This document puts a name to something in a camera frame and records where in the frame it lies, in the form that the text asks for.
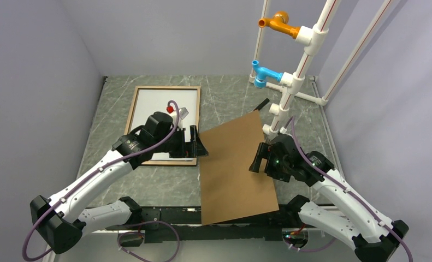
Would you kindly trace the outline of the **brown backing board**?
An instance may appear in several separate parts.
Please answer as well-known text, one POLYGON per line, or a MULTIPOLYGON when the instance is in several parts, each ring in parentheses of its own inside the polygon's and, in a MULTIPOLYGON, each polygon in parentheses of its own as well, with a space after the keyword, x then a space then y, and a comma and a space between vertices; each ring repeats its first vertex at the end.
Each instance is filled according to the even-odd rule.
POLYGON ((259 111, 200 134, 209 155, 199 161, 203 225, 279 210, 273 179, 250 172, 264 140, 259 111))

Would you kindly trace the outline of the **printed photo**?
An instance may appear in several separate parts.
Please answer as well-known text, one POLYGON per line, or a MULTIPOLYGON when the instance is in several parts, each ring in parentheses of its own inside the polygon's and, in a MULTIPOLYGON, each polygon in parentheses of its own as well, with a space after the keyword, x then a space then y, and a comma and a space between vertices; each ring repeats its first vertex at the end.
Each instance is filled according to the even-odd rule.
POLYGON ((112 146, 132 165, 190 165, 206 156, 198 134, 199 89, 137 87, 123 136, 112 146))

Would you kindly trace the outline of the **wooden picture frame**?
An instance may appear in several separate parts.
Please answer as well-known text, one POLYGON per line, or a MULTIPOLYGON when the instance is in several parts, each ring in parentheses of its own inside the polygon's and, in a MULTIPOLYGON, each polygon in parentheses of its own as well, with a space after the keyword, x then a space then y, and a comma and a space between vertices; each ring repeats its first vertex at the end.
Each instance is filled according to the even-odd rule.
POLYGON ((183 120, 185 138, 190 139, 190 126, 200 124, 200 86, 136 86, 131 107, 129 109, 124 134, 136 130, 142 138, 157 136, 162 140, 173 128, 172 117, 166 107, 171 105, 178 111, 180 108, 188 110, 183 120))

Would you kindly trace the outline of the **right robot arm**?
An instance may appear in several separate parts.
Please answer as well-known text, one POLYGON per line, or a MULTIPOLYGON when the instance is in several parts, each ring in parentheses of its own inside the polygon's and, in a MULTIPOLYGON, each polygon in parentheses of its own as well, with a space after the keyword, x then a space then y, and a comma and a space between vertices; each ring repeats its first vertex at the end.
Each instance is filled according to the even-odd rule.
POLYGON ((325 231, 347 245, 360 261, 388 261, 399 246, 406 248, 403 238, 409 226, 382 214, 341 177, 334 164, 317 151, 305 153, 295 136, 280 134, 270 143, 258 145, 249 168, 276 180, 291 178, 305 183, 334 204, 342 215, 335 215, 309 198, 297 195, 283 208, 286 222, 297 227, 306 224, 325 231))

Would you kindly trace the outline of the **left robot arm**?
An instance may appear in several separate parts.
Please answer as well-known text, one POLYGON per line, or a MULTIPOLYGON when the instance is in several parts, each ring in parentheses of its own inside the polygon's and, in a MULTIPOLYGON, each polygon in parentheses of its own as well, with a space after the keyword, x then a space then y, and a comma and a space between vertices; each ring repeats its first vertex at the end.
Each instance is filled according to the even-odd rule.
POLYGON ((180 126, 177 114, 154 112, 145 124, 121 136, 106 155, 88 172, 64 190, 30 203, 33 225, 56 254, 74 247, 85 235, 114 225, 136 228, 143 221, 143 209, 125 196, 105 206, 88 205, 116 180, 152 159, 166 153, 170 158, 205 157, 209 153, 197 127, 190 126, 190 139, 180 126))

